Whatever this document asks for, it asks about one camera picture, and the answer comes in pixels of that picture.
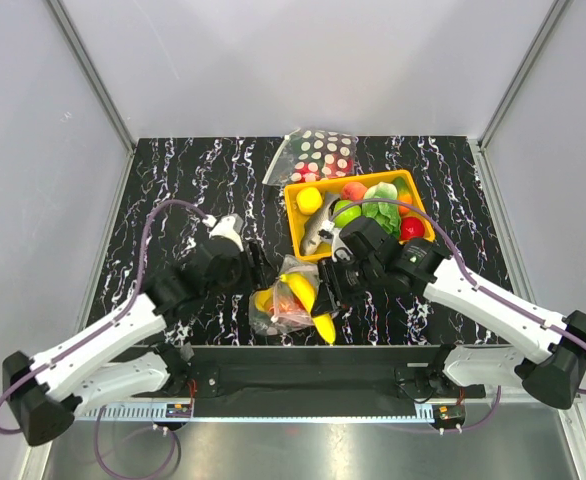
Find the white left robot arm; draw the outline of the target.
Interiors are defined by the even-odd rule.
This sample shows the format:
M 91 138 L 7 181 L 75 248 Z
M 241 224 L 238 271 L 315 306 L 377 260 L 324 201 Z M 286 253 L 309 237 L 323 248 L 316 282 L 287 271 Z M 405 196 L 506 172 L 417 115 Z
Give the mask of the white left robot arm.
M 213 236 L 185 261 L 152 275 L 125 303 L 69 340 L 34 356 L 16 351 L 2 362 L 1 404 L 15 433 L 30 446 L 61 436 L 98 404 L 162 391 L 181 394 L 189 372 L 177 353 L 161 347 L 137 361 L 115 357 L 175 323 L 183 310 L 209 296 L 249 295 L 268 287 L 275 269 L 258 242 L 243 245 Z

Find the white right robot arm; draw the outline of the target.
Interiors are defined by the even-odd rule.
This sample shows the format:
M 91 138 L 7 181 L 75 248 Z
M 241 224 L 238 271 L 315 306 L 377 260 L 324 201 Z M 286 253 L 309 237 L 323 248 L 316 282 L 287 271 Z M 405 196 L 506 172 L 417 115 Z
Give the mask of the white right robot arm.
M 400 244 L 368 217 L 350 222 L 337 237 L 335 255 L 318 263 L 314 315 L 347 309 L 378 288 L 421 295 L 505 341 L 442 347 L 426 374 L 433 393 L 511 386 L 556 409 L 573 405 L 586 373 L 584 312 L 563 315 L 534 305 L 467 270 L 448 249 L 422 238 Z

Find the clear zip top bag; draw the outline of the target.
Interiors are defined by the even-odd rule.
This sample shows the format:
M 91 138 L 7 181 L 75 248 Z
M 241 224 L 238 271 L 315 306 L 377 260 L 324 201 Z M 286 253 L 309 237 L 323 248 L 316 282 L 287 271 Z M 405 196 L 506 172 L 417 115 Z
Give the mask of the clear zip top bag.
M 254 292 L 249 299 L 249 325 L 260 336 L 288 334 L 314 326 L 303 302 L 291 288 L 280 280 L 282 274 L 297 273 L 307 280 L 315 291 L 319 286 L 315 264 L 292 255 L 284 257 L 276 280 L 266 290 Z

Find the green fake apple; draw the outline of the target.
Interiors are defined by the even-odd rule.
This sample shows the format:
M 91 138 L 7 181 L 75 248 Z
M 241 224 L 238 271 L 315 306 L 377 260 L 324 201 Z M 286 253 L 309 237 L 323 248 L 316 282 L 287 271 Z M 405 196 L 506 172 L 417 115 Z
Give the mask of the green fake apple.
M 342 211 L 334 218 L 334 223 L 337 228 L 344 228 L 351 221 L 357 219 L 362 215 L 361 207 L 349 200 L 339 200 L 334 204 L 333 212 Z

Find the yellow fake banana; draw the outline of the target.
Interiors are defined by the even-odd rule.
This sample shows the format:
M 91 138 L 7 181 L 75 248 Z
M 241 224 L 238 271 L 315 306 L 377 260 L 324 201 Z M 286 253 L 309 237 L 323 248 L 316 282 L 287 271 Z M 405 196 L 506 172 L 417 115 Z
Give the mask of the yellow fake banana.
M 329 345 L 336 341 L 337 334 L 330 313 L 314 314 L 313 307 L 318 297 L 316 288 L 301 273 L 281 274 L 279 280 L 283 282 L 301 302 L 305 311 L 310 315 L 313 324 L 322 339 Z

